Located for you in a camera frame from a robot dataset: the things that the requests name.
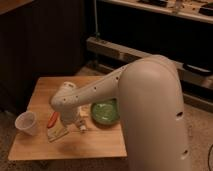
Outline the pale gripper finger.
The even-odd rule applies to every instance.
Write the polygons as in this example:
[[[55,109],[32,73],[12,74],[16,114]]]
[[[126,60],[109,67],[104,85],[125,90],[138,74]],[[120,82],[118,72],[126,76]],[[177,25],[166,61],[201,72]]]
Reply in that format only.
[[[80,115],[85,117],[90,115],[90,106],[84,105],[80,107]]]

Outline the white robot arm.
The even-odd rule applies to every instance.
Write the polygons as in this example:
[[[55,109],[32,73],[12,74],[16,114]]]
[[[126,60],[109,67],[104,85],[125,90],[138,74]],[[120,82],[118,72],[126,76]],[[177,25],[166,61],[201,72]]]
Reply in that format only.
[[[136,60],[84,87],[62,84],[50,100],[63,117],[116,99],[130,171],[191,171],[177,68],[161,55]]]

